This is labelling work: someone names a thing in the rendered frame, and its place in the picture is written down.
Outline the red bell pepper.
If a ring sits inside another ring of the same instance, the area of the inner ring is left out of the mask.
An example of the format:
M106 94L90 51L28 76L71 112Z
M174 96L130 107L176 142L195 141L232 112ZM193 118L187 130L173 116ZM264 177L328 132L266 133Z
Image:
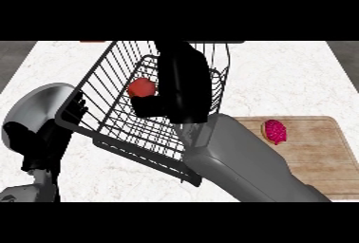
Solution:
M137 78L127 87L128 97L148 97L155 94L155 84L148 78Z

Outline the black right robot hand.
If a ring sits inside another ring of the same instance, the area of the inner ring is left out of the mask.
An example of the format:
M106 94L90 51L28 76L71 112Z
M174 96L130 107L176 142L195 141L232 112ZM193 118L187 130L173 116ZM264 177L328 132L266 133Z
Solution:
M139 118L165 117L170 123L205 123L211 79L205 55L184 41L155 41L158 94L130 99Z

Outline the wooden cutting board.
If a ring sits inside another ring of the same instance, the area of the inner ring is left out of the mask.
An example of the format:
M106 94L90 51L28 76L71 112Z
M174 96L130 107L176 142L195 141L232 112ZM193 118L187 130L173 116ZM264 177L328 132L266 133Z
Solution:
M328 116L235 117L283 157L291 173L332 200L359 200L359 161L343 130ZM286 127L288 138L278 145L263 136L267 120Z

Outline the magenta round vegetable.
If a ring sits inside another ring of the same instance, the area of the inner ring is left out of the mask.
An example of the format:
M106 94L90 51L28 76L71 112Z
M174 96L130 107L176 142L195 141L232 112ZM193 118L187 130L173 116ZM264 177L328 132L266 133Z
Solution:
M276 120L267 120L263 122L261 132L264 139L275 145L286 140L286 127Z

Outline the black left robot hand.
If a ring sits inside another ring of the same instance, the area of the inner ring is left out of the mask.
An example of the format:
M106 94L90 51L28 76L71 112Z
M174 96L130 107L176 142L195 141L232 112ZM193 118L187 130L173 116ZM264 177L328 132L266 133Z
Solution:
M4 143L23 156L25 172L59 169L72 131L56 124L54 115L68 95L69 88L60 86L32 92L15 104L4 119Z

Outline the silver metal bowl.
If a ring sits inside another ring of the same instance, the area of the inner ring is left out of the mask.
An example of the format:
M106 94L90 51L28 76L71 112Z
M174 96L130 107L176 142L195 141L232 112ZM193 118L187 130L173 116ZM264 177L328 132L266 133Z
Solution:
M15 103L3 120L1 139L16 153L38 153L50 143L68 143L71 131L54 117L72 91L71 84L46 84Z

